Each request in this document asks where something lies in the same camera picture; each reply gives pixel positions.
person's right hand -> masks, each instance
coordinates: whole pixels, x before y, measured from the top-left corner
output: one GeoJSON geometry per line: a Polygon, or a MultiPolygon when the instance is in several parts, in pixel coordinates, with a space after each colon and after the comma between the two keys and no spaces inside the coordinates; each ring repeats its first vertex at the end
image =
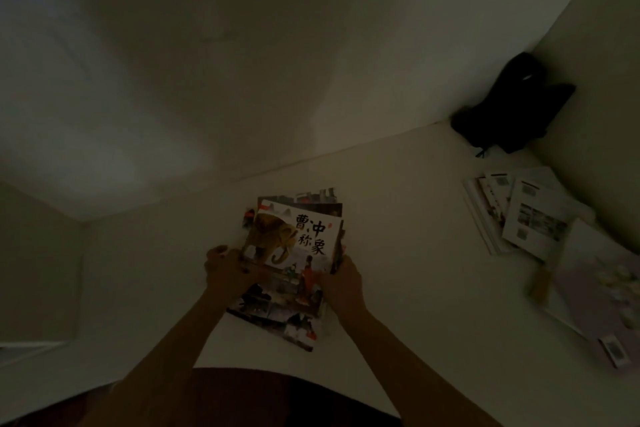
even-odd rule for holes
{"type": "Polygon", "coordinates": [[[324,298],[343,325],[358,321],[367,313],[362,295],[362,277],[348,255],[342,258],[342,264],[334,275],[321,274],[318,282],[324,298]]]}

white wall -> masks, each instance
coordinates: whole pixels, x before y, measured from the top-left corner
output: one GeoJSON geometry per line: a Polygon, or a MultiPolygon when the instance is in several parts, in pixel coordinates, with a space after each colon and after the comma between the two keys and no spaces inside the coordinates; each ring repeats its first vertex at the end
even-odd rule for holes
{"type": "Polygon", "coordinates": [[[0,181],[0,343],[75,333],[82,226],[0,181]]]}
{"type": "Polygon", "coordinates": [[[640,0],[573,0],[535,52],[578,86],[535,151],[640,251],[640,0]]]}
{"type": "Polygon", "coordinates": [[[476,103],[570,0],[3,0],[0,176],[105,216],[476,103]]]}

person's left hand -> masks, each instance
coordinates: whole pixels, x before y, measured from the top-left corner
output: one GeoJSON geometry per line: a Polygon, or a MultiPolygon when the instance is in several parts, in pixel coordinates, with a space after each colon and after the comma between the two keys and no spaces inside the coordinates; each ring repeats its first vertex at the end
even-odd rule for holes
{"type": "Polygon", "coordinates": [[[225,306],[244,294],[257,282],[269,278],[268,270],[242,262],[240,250],[219,245],[207,252],[204,268],[207,271],[207,294],[225,306]]]}

elephant illustration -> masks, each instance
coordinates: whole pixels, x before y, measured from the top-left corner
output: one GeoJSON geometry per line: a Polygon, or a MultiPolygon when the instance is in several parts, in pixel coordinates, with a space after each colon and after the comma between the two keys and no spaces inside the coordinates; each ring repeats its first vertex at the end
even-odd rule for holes
{"type": "Polygon", "coordinates": [[[298,230],[295,227],[288,225],[277,216],[258,213],[242,251],[244,253],[248,246],[255,246],[254,259],[259,265],[264,265],[272,253],[278,248],[282,248],[282,254],[279,258],[276,259],[275,255],[271,257],[271,262],[278,265],[284,262],[291,253],[291,249],[296,243],[297,234],[298,230]]]}

white table surface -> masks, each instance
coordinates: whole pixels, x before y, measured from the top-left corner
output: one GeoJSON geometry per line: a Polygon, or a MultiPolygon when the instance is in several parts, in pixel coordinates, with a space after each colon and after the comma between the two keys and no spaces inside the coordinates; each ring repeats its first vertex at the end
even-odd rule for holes
{"type": "MultiPolygon", "coordinates": [[[[461,179],[536,164],[476,159],[442,123],[92,223],[77,340],[0,369],[0,423],[122,378],[196,300],[205,252],[241,239],[257,195],[335,186],[369,308],[462,393],[506,426],[638,424],[638,375],[610,375],[535,309],[535,262],[491,257],[463,201],[461,179]]],[[[395,413],[332,314],[325,330],[306,353],[227,314],[197,366],[294,375],[395,413]]]]}

